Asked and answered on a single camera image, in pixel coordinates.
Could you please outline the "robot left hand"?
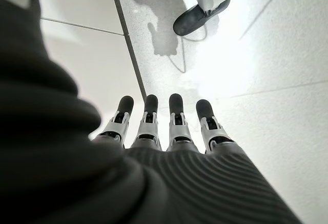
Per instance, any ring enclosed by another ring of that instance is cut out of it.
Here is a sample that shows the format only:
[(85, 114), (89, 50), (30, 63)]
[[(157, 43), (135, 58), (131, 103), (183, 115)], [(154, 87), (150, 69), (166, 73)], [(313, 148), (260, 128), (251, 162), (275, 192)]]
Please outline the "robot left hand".
[(124, 147), (133, 98), (94, 139), (98, 111), (46, 51), (39, 0), (1, 0), (2, 223), (299, 223), (224, 131), (196, 104), (205, 153), (172, 94), (170, 145), (160, 147), (155, 95)]

